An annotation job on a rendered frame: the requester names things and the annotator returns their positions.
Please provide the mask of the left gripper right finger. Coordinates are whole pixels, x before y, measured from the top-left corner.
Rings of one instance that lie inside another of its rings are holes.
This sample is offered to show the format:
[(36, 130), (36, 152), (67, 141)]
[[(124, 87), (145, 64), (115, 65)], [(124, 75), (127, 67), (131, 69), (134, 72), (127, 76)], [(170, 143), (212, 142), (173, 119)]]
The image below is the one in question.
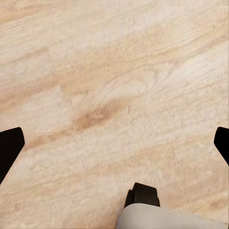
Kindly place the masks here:
[(224, 127), (218, 127), (215, 138), (214, 145), (218, 151), (222, 154), (224, 159), (229, 165), (229, 129)]

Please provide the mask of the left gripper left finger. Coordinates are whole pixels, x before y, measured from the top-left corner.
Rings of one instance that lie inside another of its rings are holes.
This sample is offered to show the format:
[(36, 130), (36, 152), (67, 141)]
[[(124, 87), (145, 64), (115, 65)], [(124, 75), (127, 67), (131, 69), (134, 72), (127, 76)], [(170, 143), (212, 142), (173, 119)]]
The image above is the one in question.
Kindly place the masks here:
[(0, 133), (0, 183), (24, 145), (23, 130), (19, 126)]

